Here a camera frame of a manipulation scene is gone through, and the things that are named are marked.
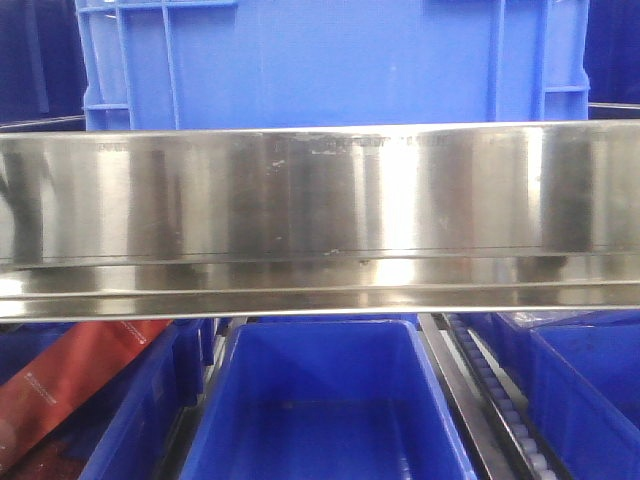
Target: red packaging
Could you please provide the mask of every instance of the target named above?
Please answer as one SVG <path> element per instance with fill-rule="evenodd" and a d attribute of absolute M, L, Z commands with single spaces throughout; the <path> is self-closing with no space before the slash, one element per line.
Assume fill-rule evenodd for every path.
<path fill-rule="evenodd" d="M 169 323 L 78 323 L 2 385 L 0 475 L 126 367 Z"/>

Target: blue plastic crate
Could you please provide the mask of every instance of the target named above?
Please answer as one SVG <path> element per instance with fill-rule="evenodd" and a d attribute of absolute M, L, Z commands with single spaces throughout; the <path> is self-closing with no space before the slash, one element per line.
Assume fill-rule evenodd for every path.
<path fill-rule="evenodd" d="M 0 123 L 80 115 L 86 79 L 73 0 L 2 0 L 0 72 Z"/>
<path fill-rule="evenodd" d="M 53 344 L 72 325 L 27 324 L 10 333 L 0 334 L 0 385 Z"/>
<path fill-rule="evenodd" d="M 86 461 L 79 480 L 149 478 L 182 408 L 203 391 L 215 321 L 177 321 L 54 432 L 64 455 Z M 64 333 L 63 327 L 0 336 L 0 381 L 6 381 Z M 5 362 L 22 350 L 22 364 Z"/>
<path fill-rule="evenodd" d="M 591 0 L 585 68 L 593 102 L 640 103 L 640 4 Z"/>
<path fill-rule="evenodd" d="M 76 0 L 91 130 L 584 119 L 588 0 Z"/>
<path fill-rule="evenodd" d="M 417 313 L 375 313 L 360 315 L 287 315 L 287 316 L 270 316 L 258 317 L 260 323 L 279 323 L 279 322 L 345 322 L 345 321 L 362 321 L 362 320 L 404 320 L 414 326 L 418 326 Z"/>
<path fill-rule="evenodd" d="M 532 335 L 533 421 L 576 480 L 640 478 L 640 322 Z"/>
<path fill-rule="evenodd" d="M 476 475 L 417 332 L 391 320 L 240 327 L 180 478 Z"/>
<path fill-rule="evenodd" d="M 459 314 L 485 341 L 500 367 L 520 387 L 525 395 L 531 393 L 533 358 L 531 332 L 545 325 L 616 324 L 640 320 L 638 310 L 620 311 L 557 311 Z"/>

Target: blue plastic bin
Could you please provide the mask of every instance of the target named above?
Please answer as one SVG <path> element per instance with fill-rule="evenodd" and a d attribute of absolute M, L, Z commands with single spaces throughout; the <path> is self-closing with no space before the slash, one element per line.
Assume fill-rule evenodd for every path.
<path fill-rule="evenodd" d="M 73 0 L 0 1 L 0 124 L 80 115 L 86 86 Z"/>
<path fill-rule="evenodd" d="M 585 68 L 593 102 L 640 103 L 640 4 L 591 0 Z"/>
<path fill-rule="evenodd" d="M 414 327 L 249 324 L 181 480 L 475 479 Z"/>
<path fill-rule="evenodd" d="M 289 315 L 258 317 L 260 323 L 276 322 L 345 322 L 361 320 L 404 320 L 418 326 L 417 313 L 375 313 L 360 315 Z"/>
<path fill-rule="evenodd" d="M 640 322 L 532 335 L 534 422 L 576 480 L 640 478 Z"/>
<path fill-rule="evenodd" d="M 43 352 L 73 324 L 24 325 L 10 333 L 0 334 L 0 385 L 18 373 Z"/>
<path fill-rule="evenodd" d="M 80 480 L 149 478 L 165 453 L 167 434 L 178 414 L 203 391 L 205 352 L 214 347 L 207 332 L 213 332 L 214 326 L 212 319 L 170 325 L 52 432 L 66 442 L 65 456 L 86 461 Z M 53 343 L 64 333 L 61 328 L 0 336 L 0 381 L 8 380 Z M 19 349 L 25 352 L 22 364 L 5 362 L 7 354 Z"/>
<path fill-rule="evenodd" d="M 588 0 L 76 0 L 91 130 L 584 119 Z"/>
<path fill-rule="evenodd" d="M 526 315 L 528 321 L 518 321 L 519 315 Z M 460 314 L 459 318 L 478 333 L 500 367 L 525 395 L 529 395 L 534 375 L 531 353 L 531 332 L 534 329 L 545 325 L 604 325 L 640 321 L 640 311 L 485 313 Z"/>

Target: metal frame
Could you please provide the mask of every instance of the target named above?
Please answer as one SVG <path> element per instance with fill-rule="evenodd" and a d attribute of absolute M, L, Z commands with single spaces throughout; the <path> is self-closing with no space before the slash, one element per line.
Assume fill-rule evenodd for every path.
<path fill-rule="evenodd" d="M 0 322 L 630 308 L 640 122 L 0 135 Z"/>

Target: reflective metal surface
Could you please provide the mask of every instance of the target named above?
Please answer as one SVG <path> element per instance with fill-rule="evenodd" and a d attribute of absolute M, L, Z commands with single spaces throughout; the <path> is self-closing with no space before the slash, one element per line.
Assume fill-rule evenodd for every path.
<path fill-rule="evenodd" d="M 0 135 L 0 317 L 627 307 L 640 123 Z"/>

